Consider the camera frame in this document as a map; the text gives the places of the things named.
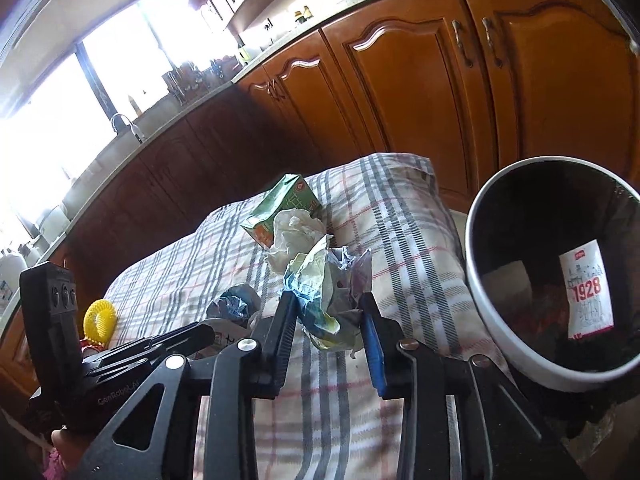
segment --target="yellow toy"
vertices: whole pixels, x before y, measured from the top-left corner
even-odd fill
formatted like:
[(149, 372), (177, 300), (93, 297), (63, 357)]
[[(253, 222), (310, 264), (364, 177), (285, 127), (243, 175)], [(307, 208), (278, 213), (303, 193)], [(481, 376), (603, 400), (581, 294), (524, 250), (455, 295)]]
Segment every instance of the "yellow toy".
[(116, 328), (116, 309), (109, 300), (96, 300), (84, 314), (84, 336), (107, 348)]

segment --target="metal rivet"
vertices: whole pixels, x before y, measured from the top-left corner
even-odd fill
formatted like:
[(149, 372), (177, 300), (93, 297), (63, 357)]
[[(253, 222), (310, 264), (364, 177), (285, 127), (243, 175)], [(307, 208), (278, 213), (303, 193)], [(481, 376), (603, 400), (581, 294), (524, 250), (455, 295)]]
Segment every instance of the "metal rivet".
[(177, 370), (183, 364), (184, 364), (184, 357), (178, 354), (169, 356), (164, 362), (164, 365), (167, 368), (170, 368), (171, 370)]
[(491, 366), (491, 359), (486, 355), (476, 354), (471, 358), (471, 364), (478, 368), (488, 368)]
[(253, 339), (241, 339), (240, 341), (238, 341), (238, 348), (241, 349), (243, 352), (250, 352), (257, 346), (258, 346), (258, 343), (255, 342)]
[(402, 350), (417, 350), (418, 346), (420, 346), (420, 343), (418, 343), (415, 339), (412, 339), (411, 337), (406, 337), (404, 339), (401, 339), (398, 344), (400, 345), (400, 348)]

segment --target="ceiling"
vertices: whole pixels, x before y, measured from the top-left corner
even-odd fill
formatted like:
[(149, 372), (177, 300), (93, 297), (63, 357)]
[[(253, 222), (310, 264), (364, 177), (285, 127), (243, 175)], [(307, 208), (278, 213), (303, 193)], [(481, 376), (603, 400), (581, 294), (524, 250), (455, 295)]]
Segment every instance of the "ceiling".
[(19, 0), (0, 14), (0, 118), (28, 98), (76, 41), (133, 1)]

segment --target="hand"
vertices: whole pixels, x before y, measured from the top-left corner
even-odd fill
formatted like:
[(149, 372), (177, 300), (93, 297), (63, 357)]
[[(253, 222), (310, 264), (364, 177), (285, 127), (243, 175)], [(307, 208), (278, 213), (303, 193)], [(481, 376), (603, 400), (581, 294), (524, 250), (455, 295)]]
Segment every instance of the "hand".
[(60, 458), (67, 471), (72, 471), (78, 466), (92, 440), (89, 436), (78, 435), (65, 429), (54, 430), (51, 433), (53, 446), (60, 453)]

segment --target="white crumpled tissue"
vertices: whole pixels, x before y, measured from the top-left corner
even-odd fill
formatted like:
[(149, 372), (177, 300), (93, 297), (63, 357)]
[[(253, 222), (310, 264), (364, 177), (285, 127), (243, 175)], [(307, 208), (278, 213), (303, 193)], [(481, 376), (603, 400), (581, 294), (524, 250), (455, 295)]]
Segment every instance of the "white crumpled tissue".
[(273, 219), (273, 245), (266, 252), (274, 272), (284, 274), (298, 254), (308, 254), (326, 234), (324, 224), (304, 209), (280, 211)]

